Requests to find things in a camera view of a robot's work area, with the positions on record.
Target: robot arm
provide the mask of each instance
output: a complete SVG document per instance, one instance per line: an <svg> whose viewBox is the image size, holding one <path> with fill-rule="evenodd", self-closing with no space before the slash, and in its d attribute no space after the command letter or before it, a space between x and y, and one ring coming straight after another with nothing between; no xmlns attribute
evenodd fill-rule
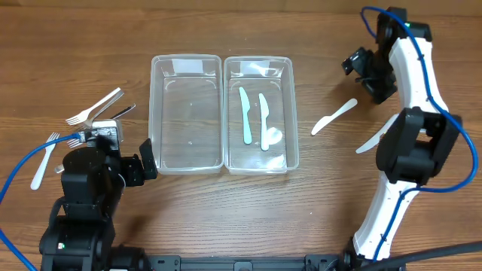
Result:
<svg viewBox="0 0 482 271"><path fill-rule="evenodd" d="M405 10L390 8L389 11L407 22ZM398 24L390 20L383 14L378 17L379 50L376 53L360 48L343 63L347 74L355 69L361 75L358 80L376 103L383 102L398 87L402 107L402 112L378 147L377 167L380 170L380 177L377 192L365 221L353 237L355 253L367 260L374 259L377 246L389 225L400 195L417 185L426 184L429 178L438 174L458 135L428 100L422 68L413 44ZM407 24L414 28L417 42L424 55L434 100L448 111L435 80L429 26L421 23ZM441 123L445 127L435 129L435 126ZM420 132L425 132L432 140L418 141L416 137ZM417 194L418 191L413 191L401 201L377 260L389 257L393 237L404 213Z"/></svg>

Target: wooden surface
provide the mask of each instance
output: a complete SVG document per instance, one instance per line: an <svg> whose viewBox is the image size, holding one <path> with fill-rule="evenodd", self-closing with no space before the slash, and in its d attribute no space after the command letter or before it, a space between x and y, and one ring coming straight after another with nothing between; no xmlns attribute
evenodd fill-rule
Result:
<svg viewBox="0 0 482 271"><path fill-rule="evenodd" d="M476 145L482 145L482 19L410 17L434 36L438 87ZM135 102L123 118L123 155L148 136L151 59L170 53L287 56L294 65L300 166L288 175L160 176L126 190L114 218L115 244L149 254L302 256L338 253L360 227L377 186L375 150L355 154L394 113L346 77L341 62L359 46L375 48L359 16L298 13L106 11L0 8L0 184L18 161L64 120L115 87L127 93L106 117ZM358 105L318 135L316 121L351 98ZM19 172L0 208L2 229L37 266L38 241L55 199L53 173L68 148L58 145L38 191L29 184L43 157ZM471 158L459 138L442 173L429 184L461 181ZM481 177L457 193L420 194L392 246L402 254L482 239ZM410 270L480 270L482 254L411 264ZM3 270L24 267L0 246Z"/></svg>
<svg viewBox="0 0 482 271"><path fill-rule="evenodd" d="M308 11L357 14L366 5L416 15L480 16L480 0L0 0L0 5L69 8L170 8L204 11Z"/></svg>

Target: white fork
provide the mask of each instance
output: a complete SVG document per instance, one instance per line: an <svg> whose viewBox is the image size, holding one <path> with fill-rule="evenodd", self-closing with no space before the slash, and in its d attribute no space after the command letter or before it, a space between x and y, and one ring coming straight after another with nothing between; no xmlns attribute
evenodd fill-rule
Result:
<svg viewBox="0 0 482 271"><path fill-rule="evenodd" d="M99 107L101 104L103 104L108 99L112 98L112 96L114 96L119 91L121 91L121 89L118 87L115 90L113 90L111 93L109 93L106 97L104 97L100 101L98 101L95 105L92 105L92 107L90 107L88 109L85 109L84 111L82 111L81 113L77 114L74 117L66 119L67 124L68 125L75 125L75 124L79 124L79 123L82 123L82 122L86 121L92 110Z"/></svg>
<svg viewBox="0 0 482 271"><path fill-rule="evenodd" d="M47 142L51 142L52 140L58 139L59 136L60 136L59 133L53 132L52 135L50 135L49 138L47 139ZM47 168L48 160L50 158L50 155L52 154L53 149L55 148L55 145L56 144L52 144L45 148L44 159L42 160L42 163L40 163L37 173L35 173L32 183L30 184L30 188L32 188L32 190L37 190L40 187L40 183L42 182L42 178L44 177L45 169Z"/></svg>

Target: clear plastic tray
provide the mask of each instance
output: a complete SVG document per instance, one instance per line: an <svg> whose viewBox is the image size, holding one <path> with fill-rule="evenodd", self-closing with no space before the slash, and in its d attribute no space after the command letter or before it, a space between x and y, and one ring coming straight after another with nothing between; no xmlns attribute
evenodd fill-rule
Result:
<svg viewBox="0 0 482 271"><path fill-rule="evenodd" d="M243 141L243 112L239 87L249 98L252 143ZM270 114L267 130L270 146L261 150L263 93ZM277 56L234 56L224 61L224 163L231 174L282 174L299 164L296 100L291 60Z"/></svg>
<svg viewBox="0 0 482 271"><path fill-rule="evenodd" d="M160 174L211 174L223 165L218 56L156 56L151 64L149 137Z"/></svg>

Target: wood grain tabletop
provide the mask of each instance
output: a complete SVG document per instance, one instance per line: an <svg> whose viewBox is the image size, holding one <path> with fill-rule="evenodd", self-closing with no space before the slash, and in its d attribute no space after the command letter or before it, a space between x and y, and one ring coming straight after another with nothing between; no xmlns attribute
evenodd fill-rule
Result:
<svg viewBox="0 0 482 271"><path fill-rule="evenodd" d="M411 17L429 23L438 88L450 111L462 116L482 145L482 18ZM304 256L337 254L361 226L377 187L375 149L356 154L393 114L398 95L374 105L345 76L342 61L360 46L376 49L357 14L223 11L145 11L0 8L0 184L52 132L72 131L65 119L90 107L115 87L126 94L109 117L126 114L124 156L148 137L151 60L171 53L286 56L294 66L300 166L287 175L169 175L123 195L115 245L144 247L148 254ZM321 117L357 98L358 105L326 126ZM0 207L9 239L40 267L38 242L55 199L62 196L53 172L69 149L57 145L37 191L30 182L43 157L18 173ZM459 137L430 187L464 179L471 165ZM482 177L456 193L421 193L408 209L392 246L403 254L481 240ZM3 270L24 269L0 245ZM480 270L482 253L413 263L409 270Z"/></svg>

